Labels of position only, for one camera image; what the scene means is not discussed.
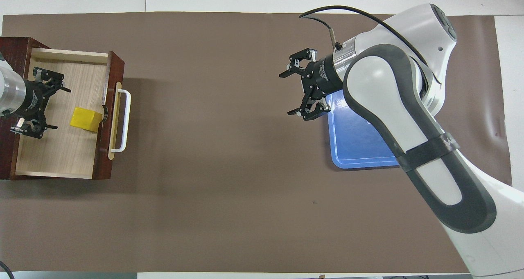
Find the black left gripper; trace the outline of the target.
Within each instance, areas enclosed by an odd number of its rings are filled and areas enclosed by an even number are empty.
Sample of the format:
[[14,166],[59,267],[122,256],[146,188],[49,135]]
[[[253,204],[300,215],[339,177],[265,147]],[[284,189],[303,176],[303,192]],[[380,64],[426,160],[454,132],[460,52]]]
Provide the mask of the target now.
[[58,126],[47,124],[44,111],[49,100],[49,93],[58,90],[71,93],[71,89],[63,86],[64,75],[58,72],[45,70],[41,67],[32,69],[34,81],[24,80],[25,97],[18,108],[18,116],[24,120],[11,126],[11,131],[26,137],[41,139],[48,129],[58,129]]

